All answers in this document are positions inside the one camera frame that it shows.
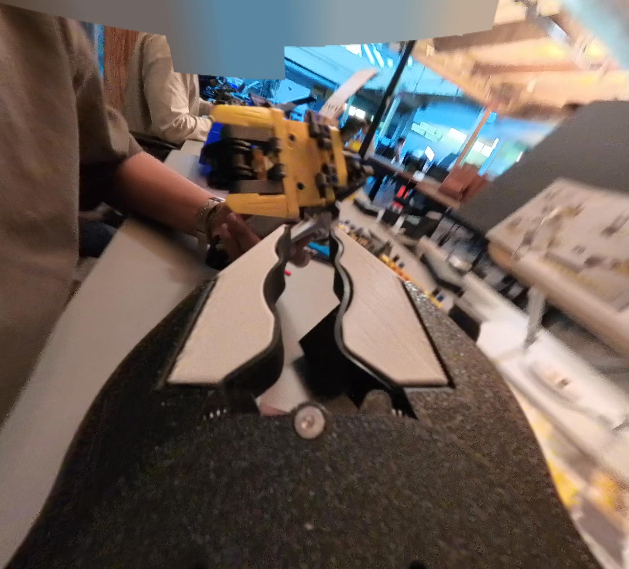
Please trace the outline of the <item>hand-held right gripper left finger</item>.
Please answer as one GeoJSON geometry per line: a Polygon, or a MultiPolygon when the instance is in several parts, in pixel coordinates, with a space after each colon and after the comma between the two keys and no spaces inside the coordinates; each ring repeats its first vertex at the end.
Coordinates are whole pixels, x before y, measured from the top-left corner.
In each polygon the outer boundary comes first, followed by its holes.
{"type": "Polygon", "coordinates": [[[284,349],[277,301],[285,287],[291,229],[280,226],[202,290],[166,383],[261,396],[277,382],[284,349]]]}

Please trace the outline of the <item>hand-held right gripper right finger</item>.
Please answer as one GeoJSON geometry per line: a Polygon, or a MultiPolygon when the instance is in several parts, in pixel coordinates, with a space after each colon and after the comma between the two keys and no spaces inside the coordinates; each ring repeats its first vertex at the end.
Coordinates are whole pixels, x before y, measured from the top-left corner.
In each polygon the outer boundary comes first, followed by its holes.
{"type": "Polygon", "coordinates": [[[412,393],[453,388],[444,357],[404,281],[340,229],[330,232],[333,335],[347,395],[361,408],[369,395],[388,396],[391,414],[416,418],[412,393]]]}

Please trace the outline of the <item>yellow toy brick assembly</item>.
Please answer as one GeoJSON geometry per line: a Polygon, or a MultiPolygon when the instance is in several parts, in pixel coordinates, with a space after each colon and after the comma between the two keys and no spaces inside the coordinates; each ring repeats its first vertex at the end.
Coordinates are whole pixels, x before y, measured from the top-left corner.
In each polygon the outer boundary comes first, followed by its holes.
{"type": "Polygon", "coordinates": [[[360,122],[338,128],[311,110],[297,121],[279,107],[236,105],[218,105],[213,116],[219,138],[200,150],[209,189],[225,193],[227,209],[264,235],[289,227],[294,264],[308,264],[310,243],[328,240],[340,202],[373,175],[346,148],[360,122]]]}

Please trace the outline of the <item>person's left forearm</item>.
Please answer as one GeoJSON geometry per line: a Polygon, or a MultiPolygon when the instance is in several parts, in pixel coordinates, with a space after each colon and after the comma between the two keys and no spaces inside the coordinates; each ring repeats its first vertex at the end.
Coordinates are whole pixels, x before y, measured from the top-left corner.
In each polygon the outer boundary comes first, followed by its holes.
{"type": "Polygon", "coordinates": [[[125,159],[114,169],[107,201],[115,208],[192,236],[198,228],[207,229],[209,212],[219,203],[208,191],[145,152],[125,159]]]}

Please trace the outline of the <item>person's left hand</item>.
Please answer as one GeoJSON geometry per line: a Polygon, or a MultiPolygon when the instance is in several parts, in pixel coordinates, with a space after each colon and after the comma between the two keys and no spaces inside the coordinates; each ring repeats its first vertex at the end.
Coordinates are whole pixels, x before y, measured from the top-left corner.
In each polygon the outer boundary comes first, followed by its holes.
{"type": "Polygon", "coordinates": [[[208,239],[215,234],[229,233],[232,262],[254,248],[261,239],[240,215],[232,212],[224,202],[217,203],[206,222],[208,239]]]}

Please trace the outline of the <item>pile of toy bricks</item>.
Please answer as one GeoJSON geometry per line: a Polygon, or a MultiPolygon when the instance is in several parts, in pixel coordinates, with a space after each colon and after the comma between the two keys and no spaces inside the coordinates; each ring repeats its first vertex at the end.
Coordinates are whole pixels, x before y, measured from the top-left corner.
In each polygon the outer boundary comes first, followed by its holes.
{"type": "Polygon", "coordinates": [[[445,313],[455,306],[456,296],[437,283],[414,251],[400,243],[390,232],[381,230],[379,224],[362,226],[346,219],[339,221],[335,228],[350,236],[405,282],[413,283],[445,313]]]}

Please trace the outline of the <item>long dark desk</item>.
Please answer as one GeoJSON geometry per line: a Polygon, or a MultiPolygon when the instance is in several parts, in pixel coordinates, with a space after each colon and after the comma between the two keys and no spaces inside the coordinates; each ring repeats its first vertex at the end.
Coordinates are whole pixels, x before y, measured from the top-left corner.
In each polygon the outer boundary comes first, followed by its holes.
{"type": "Polygon", "coordinates": [[[380,156],[369,156],[364,159],[364,164],[373,170],[373,186],[369,190],[368,197],[374,200],[385,178],[390,178],[413,192],[429,198],[433,202],[444,206],[447,210],[458,211],[464,203],[452,196],[445,195],[440,191],[441,183],[428,176],[415,177],[413,173],[394,166],[394,164],[380,156]]]}

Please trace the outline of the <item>white book stand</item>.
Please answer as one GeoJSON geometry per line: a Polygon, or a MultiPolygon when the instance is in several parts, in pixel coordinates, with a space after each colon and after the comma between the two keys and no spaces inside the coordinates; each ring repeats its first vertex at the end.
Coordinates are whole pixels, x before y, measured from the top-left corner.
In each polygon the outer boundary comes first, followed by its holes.
{"type": "Polygon", "coordinates": [[[497,243],[488,253],[494,263],[529,288],[539,290],[548,303],[577,321],[595,337],[628,357],[628,308],[618,310],[594,290],[532,255],[515,258],[497,243]]]}

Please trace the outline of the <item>brown bag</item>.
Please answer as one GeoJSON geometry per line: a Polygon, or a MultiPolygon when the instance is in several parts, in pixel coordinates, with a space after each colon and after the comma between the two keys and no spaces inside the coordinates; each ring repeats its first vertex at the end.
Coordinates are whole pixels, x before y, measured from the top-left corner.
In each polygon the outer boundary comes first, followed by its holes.
{"type": "Polygon", "coordinates": [[[453,200],[464,203],[475,197],[489,183],[472,164],[460,164],[453,168],[439,186],[438,191],[453,200]]]}

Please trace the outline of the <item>person's beige shirt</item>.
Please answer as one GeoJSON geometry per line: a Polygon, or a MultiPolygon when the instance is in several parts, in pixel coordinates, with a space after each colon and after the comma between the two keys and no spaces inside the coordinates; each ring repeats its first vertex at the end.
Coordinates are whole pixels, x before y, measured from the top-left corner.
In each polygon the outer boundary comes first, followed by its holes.
{"type": "Polygon", "coordinates": [[[1,423],[70,295],[81,168],[106,180],[139,151],[82,26],[2,4],[1,423]]]}

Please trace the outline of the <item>toy instruction booklet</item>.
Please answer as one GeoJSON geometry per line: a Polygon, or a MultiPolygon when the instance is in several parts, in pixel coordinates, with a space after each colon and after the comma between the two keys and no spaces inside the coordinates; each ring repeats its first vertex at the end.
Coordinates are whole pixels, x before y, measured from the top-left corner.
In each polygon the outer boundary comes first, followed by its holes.
{"type": "Polygon", "coordinates": [[[486,235],[518,263],[628,308],[628,195],[555,180],[486,235]]]}

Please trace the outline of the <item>white paper poster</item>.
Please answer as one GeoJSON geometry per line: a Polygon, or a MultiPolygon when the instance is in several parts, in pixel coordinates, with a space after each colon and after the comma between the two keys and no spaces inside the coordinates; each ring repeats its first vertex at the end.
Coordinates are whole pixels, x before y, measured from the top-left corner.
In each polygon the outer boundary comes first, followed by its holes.
{"type": "Polygon", "coordinates": [[[349,100],[377,73],[374,67],[357,70],[326,100],[319,114],[328,121],[338,121],[349,100]]]}

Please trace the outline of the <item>black floor lamp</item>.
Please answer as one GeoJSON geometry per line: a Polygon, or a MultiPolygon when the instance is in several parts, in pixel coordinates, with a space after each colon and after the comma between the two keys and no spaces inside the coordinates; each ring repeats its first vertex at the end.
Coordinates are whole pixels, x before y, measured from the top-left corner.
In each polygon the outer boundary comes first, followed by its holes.
{"type": "Polygon", "coordinates": [[[379,125],[381,124],[383,117],[387,110],[389,109],[389,105],[391,103],[394,92],[399,84],[401,75],[405,67],[408,65],[408,60],[411,57],[414,47],[417,43],[417,40],[408,40],[403,43],[404,47],[401,49],[402,53],[399,56],[399,60],[397,66],[395,67],[394,73],[389,80],[386,89],[384,90],[382,100],[373,116],[372,122],[367,129],[367,132],[364,136],[364,140],[360,146],[360,150],[358,155],[360,156],[362,161],[366,160],[366,157],[371,151],[372,142],[374,141],[375,133],[379,125]]]}

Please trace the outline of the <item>dark grey panel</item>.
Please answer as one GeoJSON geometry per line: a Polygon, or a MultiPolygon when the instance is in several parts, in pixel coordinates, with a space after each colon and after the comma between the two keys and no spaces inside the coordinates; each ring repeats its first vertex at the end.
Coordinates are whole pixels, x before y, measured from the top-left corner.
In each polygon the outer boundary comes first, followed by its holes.
{"type": "Polygon", "coordinates": [[[485,234],[558,179],[628,193],[628,101],[579,108],[453,216],[485,234]]]}

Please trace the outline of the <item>wooden post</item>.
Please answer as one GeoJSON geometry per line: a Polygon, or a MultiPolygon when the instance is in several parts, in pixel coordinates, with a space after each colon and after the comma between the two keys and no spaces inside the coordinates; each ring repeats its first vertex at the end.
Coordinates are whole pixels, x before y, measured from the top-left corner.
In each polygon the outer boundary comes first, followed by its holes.
{"type": "Polygon", "coordinates": [[[109,106],[120,110],[128,73],[128,63],[133,54],[138,31],[106,25],[103,40],[103,83],[109,106]]]}

